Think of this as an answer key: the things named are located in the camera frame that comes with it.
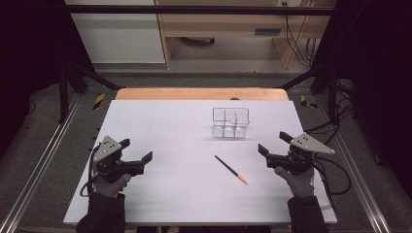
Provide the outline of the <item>aluminium floor rail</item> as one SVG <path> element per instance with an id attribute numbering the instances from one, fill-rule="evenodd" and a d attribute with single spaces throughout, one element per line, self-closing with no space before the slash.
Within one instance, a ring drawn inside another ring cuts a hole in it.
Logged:
<path id="1" fill-rule="evenodd" d="M 74 94 L 69 105 L 67 116 L 56 126 L 51 138 L 48 141 L 42 155 L 38 159 L 36 166 L 33 168 L 29 178 L 27 179 L 22 191 L 15 204 L 9 210 L 7 215 L 0 223 L 0 233 L 14 233 L 17 226 L 24 215 L 29 203 L 31 202 L 34 193 L 36 192 L 42 178 L 44 177 L 76 111 L 83 96 Z"/>
<path id="2" fill-rule="evenodd" d="M 319 96 L 315 98 L 319 101 L 321 112 L 325 115 L 326 119 L 329 120 L 327 116 L 327 102 Z M 337 114 L 342 114 L 348 116 L 353 110 L 349 100 L 337 101 Z M 351 155 L 347 144 L 345 143 L 342 135 L 338 132 L 338 129 L 334 129 L 334 136 L 330 136 L 331 142 L 334 144 L 336 153 L 340 157 L 340 161 L 344 170 L 348 173 L 351 180 L 351 189 L 358 195 L 358 200 L 363 208 L 363 211 L 368 218 L 371 227 L 375 233 L 391 233 L 389 224 L 387 223 L 385 217 L 383 216 L 369 186 L 366 183 L 361 170 L 356 165 L 353 156 Z"/>

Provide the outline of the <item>wooden table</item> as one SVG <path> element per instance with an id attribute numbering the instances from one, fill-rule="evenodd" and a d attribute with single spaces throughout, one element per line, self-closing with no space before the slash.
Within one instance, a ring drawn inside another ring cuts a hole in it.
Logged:
<path id="1" fill-rule="evenodd" d="M 260 87 L 151 87 L 122 88 L 116 100 L 269 100 L 289 101 L 287 92 L 282 88 Z"/>

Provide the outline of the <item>yellow clamp left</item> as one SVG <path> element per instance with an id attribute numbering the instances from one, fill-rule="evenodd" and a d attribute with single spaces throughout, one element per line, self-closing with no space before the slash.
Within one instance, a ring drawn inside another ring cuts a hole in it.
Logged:
<path id="1" fill-rule="evenodd" d="M 102 94 L 99 94 L 99 95 L 97 96 L 97 98 L 96 98 L 96 100 L 95 100 L 95 103 L 94 103 L 94 105 L 93 105 L 93 107 L 92 107 L 93 110 L 98 110 L 98 109 L 99 109 L 101 103 L 102 103 L 103 100 L 104 100 L 104 97 L 105 97 L 105 94 L 103 94 L 103 93 L 102 93 Z"/>

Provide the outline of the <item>clear acrylic organizer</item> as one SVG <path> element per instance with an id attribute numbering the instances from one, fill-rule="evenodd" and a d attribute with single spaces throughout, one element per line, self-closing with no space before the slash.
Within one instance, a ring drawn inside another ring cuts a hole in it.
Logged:
<path id="1" fill-rule="evenodd" d="M 245 138 L 250 124 L 247 108 L 214 108 L 212 136 L 214 138 Z"/>

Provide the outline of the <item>person's left hand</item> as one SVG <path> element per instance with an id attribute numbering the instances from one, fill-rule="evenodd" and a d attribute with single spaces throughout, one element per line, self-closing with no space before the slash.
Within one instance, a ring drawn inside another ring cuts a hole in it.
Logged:
<path id="1" fill-rule="evenodd" d="M 94 190 L 97 194 L 116 198 L 120 191 L 123 191 L 127 184 L 130 182 L 131 176 L 129 174 L 122 175 L 118 180 L 113 183 L 108 182 L 102 176 L 97 176 L 94 180 Z"/>

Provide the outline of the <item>light wooden desk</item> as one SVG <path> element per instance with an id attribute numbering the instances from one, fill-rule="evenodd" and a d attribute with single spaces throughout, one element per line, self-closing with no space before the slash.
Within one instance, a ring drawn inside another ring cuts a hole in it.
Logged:
<path id="1" fill-rule="evenodd" d="M 333 8 L 337 0 L 154 0 L 158 6 Z M 328 16 L 169 15 L 158 16 L 162 36 L 173 38 L 270 38 L 284 68 L 298 58 L 303 39 L 321 40 Z"/>

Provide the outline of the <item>person's right hand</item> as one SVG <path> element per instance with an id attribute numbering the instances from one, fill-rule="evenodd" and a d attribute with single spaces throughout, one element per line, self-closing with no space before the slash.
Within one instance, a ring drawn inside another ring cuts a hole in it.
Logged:
<path id="1" fill-rule="evenodd" d="M 313 167 L 298 175 L 291 174 L 281 166 L 277 166 L 274 172 L 287 182 L 294 197 L 303 198 L 314 195 Z"/>

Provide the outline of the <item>black pencil with orange end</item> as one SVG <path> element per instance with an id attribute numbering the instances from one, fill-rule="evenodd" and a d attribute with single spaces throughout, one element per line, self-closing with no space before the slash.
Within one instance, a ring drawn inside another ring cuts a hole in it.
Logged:
<path id="1" fill-rule="evenodd" d="M 238 174 L 233 168 L 231 168 L 228 164 L 226 164 L 222 159 L 220 159 L 217 155 L 214 155 L 214 157 L 221 162 L 221 164 L 228 170 L 230 171 L 236 178 L 238 178 L 243 184 L 248 185 L 248 182 L 240 175 Z"/>

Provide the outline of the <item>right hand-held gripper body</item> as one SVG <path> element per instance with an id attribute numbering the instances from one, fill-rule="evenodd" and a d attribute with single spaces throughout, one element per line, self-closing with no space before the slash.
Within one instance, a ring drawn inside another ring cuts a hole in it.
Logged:
<path id="1" fill-rule="evenodd" d="M 266 166 L 268 168 L 281 166 L 288 172 L 298 175 L 313 166 L 313 157 L 316 152 L 335 154 L 333 149 L 306 133 L 293 137 L 289 145 L 287 155 L 269 153 L 265 157 Z"/>

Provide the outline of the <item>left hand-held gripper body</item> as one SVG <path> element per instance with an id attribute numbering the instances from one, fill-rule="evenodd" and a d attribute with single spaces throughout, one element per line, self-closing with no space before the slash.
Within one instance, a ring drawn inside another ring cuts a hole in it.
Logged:
<path id="1" fill-rule="evenodd" d="M 92 156 L 92 178 L 102 176 L 113 183 L 122 175 L 131 177 L 144 174 L 145 164 L 142 158 L 138 161 L 123 161 L 120 142 L 110 136 L 105 136 Z"/>

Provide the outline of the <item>white board sheet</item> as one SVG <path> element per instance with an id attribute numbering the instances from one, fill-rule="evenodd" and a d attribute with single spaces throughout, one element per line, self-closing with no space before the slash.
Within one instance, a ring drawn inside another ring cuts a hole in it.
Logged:
<path id="1" fill-rule="evenodd" d="M 212 136 L 214 108 L 247 108 L 243 139 Z M 124 160 L 153 160 L 124 190 L 125 216 L 137 225 L 270 225 L 289 221 L 286 182 L 267 168 L 258 145 L 285 154 L 281 131 L 302 126 L 291 101 L 131 101 L 110 104 L 99 135 L 130 140 Z M 243 184 L 214 155 L 240 174 Z"/>

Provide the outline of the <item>black metal frame stand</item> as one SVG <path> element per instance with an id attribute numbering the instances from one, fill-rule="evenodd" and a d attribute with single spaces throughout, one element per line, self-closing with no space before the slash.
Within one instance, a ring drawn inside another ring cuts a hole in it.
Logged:
<path id="1" fill-rule="evenodd" d="M 112 90 L 121 89 L 120 85 L 104 79 L 103 77 L 97 75 L 94 71 L 84 68 L 77 63 L 65 63 L 61 67 L 58 75 L 60 123 L 62 123 L 69 115 L 68 84 L 71 84 L 76 93 L 85 93 L 87 91 L 87 84 L 84 81 L 84 77 L 89 77 Z"/>
<path id="2" fill-rule="evenodd" d="M 293 86 L 315 77 L 310 90 L 314 94 L 322 93 L 328 87 L 327 96 L 327 116 L 335 125 L 338 124 L 336 92 L 337 92 L 337 72 L 335 65 L 330 62 L 322 62 L 317 66 L 310 68 L 307 72 L 299 75 L 297 78 L 280 85 L 281 89 L 288 90 Z"/>

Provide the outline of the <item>black curtain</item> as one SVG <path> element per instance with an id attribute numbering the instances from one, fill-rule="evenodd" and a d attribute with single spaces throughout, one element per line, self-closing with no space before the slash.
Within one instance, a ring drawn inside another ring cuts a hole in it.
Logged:
<path id="1" fill-rule="evenodd" d="M 30 96 L 73 61 L 93 68 L 65 0 L 0 0 L 0 158 L 30 110 Z"/>
<path id="2" fill-rule="evenodd" d="M 372 144 L 412 198 L 412 0 L 336 0 L 315 63 L 354 83 Z"/>

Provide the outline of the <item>yellow clamp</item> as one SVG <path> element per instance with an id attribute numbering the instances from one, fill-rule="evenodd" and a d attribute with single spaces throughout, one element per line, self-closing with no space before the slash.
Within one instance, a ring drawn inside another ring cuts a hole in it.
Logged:
<path id="1" fill-rule="evenodd" d="M 93 107 L 92 107 L 93 110 L 98 110 L 98 109 L 99 109 L 101 103 L 102 103 L 103 100 L 104 100 L 104 97 L 105 97 L 105 94 L 103 94 L 103 93 L 102 93 L 102 94 L 99 94 L 99 95 L 97 96 L 97 98 L 96 98 L 96 100 L 95 100 L 95 103 L 94 103 L 94 105 L 93 105 Z"/>
<path id="2" fill-rule="evenodd" d="M 301 103 L 301 106 L 308 107 L 311 109 L 318 109 L 317 104 L 308 103 L 304 95 L 300 95 L 300 103 Z"/>

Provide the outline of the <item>white cabinet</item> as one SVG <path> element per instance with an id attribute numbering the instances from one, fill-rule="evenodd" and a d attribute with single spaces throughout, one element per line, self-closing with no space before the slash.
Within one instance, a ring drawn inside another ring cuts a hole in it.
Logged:
<path id="1" fill-rule="evenodd" d="M 156 14 L 72 14 L 93 64 L 164 63 Z"/>

